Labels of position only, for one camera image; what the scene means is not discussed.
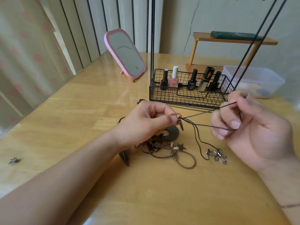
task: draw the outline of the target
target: star charm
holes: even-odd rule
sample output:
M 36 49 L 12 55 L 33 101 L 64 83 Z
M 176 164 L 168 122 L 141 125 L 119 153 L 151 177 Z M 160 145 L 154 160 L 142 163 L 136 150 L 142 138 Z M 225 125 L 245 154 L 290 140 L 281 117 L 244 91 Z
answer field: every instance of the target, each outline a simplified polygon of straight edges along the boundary
M 186 148 L 183 146 L 183 144 L 181 144 L 181 145 L 180 145 L 180 144 L 177 144 L 177 147 L 178 147 L 179 150 L 181 150 L 181 151 L 182 151 L 183 149 L 186 149 Z

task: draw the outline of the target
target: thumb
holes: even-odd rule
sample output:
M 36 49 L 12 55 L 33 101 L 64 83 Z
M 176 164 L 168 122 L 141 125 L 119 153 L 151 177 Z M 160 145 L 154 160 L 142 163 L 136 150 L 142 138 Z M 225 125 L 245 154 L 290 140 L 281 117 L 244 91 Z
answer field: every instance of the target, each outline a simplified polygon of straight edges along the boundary
M 250 94 L 246 98 L 240 96 L 237 99 L 237 105 L 241 111 L 253 116 L 253 118 L 261 125 L 270 125 L 278 117 L 262 103 L 255 100 Z
M 176 115 L 162 115 L 160 117 L 152 118 L 152 128 L 156 131 L 162 128 L 166 128 L 170 125 L 175 125 L 178 121 Z

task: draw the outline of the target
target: plastic storage container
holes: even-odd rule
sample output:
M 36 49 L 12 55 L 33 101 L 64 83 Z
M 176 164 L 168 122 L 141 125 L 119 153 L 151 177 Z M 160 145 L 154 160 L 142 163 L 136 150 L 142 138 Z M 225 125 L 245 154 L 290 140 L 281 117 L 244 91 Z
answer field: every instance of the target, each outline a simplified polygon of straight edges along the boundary
M 229 78 L 229 80 L 231 80 L 237 68 L 238 68 L 237 66 L 226 65 L 223 67 L 222 74 L 226 75 Z M 232 85 L 234 87 L 238 82 L 238 79 L 242 75 L 244 69 L 245 66 L 240 67 L 237 74 L 235 75 L 232 81 Z M 269 98 L 284 83 L 285 83 L 285 79 L 280 77 L 277 73 L 275 73 L 271 69 L 249 67 L 245 72 L 241 81 L 238 83 L 236 89 L 247 90 L 251 94 L 253 94 L 256 98 Z

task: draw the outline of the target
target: mirror frame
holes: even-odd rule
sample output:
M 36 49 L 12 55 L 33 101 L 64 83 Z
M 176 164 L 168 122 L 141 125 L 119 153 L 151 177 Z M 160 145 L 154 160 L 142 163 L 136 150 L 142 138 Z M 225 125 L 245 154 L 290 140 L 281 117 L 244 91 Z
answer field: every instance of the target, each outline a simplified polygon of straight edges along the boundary
M 116 33 L 123 33 L 128 40 L 130 41 L 130 43 L 132 44 L 133 50 L 137 53 L 137 55 L 139 56 L 139 58 L 141 59 L 142 63 L 143 63 L 143 68 L 141 69 L 141 71 L 137 74 L 137 75 L 132 75 L 127 68 L 125 67 L 125 65 L 123 64 L 123 62 L 121 61 L 121 59 L 119 58 L 119 56 L 117 55 L 116 51 L 113 49 L 111 43 L 110 43 L 110 36 Z M 138 78 L 146 69 L 145 66 L 145 62 L 143 60 L 143 58 L 141 57 L 140 53 L 138 52 L 137 48 L 135 47 L 133 41 L 131 40 L 131 38 L 129 37 L 129 35 L 126 33 L 126 31 L 124 31 L 121 28 L 115 29 L 115 30 L 111 30 L 108 31 L 105 35 L 104 35 L 104 41 L 105 44 L 108 48 L 108 50 L 110 51 L 110 53 L 112 54 L 112 56 L 114 57 L 114 59 L 116 60 L 116 62 L 119 64 L 119 66 L 121 67 L 122 71 L 130 78 L 136 79 Z

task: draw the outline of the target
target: white bottle cap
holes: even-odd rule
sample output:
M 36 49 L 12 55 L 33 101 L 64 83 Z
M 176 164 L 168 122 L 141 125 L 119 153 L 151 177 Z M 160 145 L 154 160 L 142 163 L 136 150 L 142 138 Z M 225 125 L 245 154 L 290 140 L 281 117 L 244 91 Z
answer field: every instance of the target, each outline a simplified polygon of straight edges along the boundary
M 177 71 L 178 71 L 178 66 L 174 65 L 173 66 L 173 72 L 172 72 L 172 78 L 176 78 L 177 77 Z

